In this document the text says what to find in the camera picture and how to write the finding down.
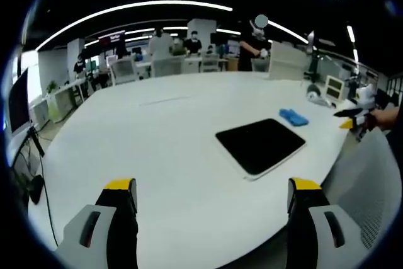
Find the person's right hand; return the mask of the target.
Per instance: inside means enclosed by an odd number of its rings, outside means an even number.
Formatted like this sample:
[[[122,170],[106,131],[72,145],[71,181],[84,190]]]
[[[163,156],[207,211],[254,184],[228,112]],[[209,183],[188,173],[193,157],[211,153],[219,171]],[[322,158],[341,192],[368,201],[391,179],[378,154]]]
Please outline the person's right hand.
[[[375,125],[382,130],[391,130],[394,126],[400,108],[393,107],[384,110],[375,109],[371,112],[371,115],[375,118]]]

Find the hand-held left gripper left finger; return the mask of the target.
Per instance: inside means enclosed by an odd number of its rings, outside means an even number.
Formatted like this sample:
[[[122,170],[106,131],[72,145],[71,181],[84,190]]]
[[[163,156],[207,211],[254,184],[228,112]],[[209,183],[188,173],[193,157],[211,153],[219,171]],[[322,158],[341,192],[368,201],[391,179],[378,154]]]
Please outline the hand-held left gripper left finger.
[[[56,255],[66,268],[137,268],[137,184],[113,180],[64,227]]]

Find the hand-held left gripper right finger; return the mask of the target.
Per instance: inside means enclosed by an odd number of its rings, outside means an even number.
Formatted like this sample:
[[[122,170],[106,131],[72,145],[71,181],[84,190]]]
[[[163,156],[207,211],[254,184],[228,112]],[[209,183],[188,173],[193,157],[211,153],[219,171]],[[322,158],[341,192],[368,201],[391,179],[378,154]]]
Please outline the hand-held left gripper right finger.
[[[359,225],[320,185],[288,181],[287,268],[359,268],[368,256]]]

